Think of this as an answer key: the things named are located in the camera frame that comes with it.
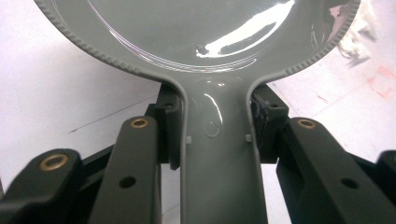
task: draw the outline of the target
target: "black metal bracket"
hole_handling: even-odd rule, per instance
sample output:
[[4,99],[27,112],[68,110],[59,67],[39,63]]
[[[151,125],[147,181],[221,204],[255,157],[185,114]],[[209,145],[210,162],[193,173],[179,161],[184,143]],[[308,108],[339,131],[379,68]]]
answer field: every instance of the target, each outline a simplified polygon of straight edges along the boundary
[[[162,85],[145,117],[123,123],[115,146],[83,161],[71,149],[39,155],[1,200],[0,224],[161,223],[159,163],[180,165],[182,109]],[[320,123],[289,119],[266,85],[251,109],[261,161],[277,163],[293,223],[394,223],[396,151],[376,164],[346,153]]]

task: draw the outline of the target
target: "hole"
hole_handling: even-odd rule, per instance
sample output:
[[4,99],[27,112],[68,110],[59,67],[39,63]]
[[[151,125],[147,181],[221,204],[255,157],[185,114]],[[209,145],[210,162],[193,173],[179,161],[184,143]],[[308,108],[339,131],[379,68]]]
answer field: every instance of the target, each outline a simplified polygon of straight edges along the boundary
[[311,120],[308,120],[308,119],[299,119],[298,123],[300,124],[300,126],[306,128],[306,129],[314,129],[316,126],[314,122],[312,122]]
[[134,119],[131,122],[131,126],[133,128],[144,128],[146,126],[148,126],[149,121],[147,119]]
[[136,179],[134,179],[132,176],[127,176],[120,181],[120,187],[122,189],[128,189],[131,186],[133,186],[135,183],[136,183]]
[[62,161],[61,157],[52,158],[46,162],[47,166],[54,166]]
[[143,121],[143,120],[141,119],[141,120],[135,121],[135,122],[134,122],[134,125],[136,125],[136,126],[141,126],[141,125],[143,125],[143,124],[145,124],[145,123],[146,123],[146,122]]
[[42,171],[52,171],[64,166],[69,158],[65,154],[55,154],[48,156],[40,162],[39,168]]
[[341,183],[350,189],[357,189],[359,187],[358,183],[356,183],[353,179],[342,178]]
[[166,109],[172,109],[172,108],[173,108],[173,104],[166,104],[166,105],[165,105],[165,108],[166,108]]

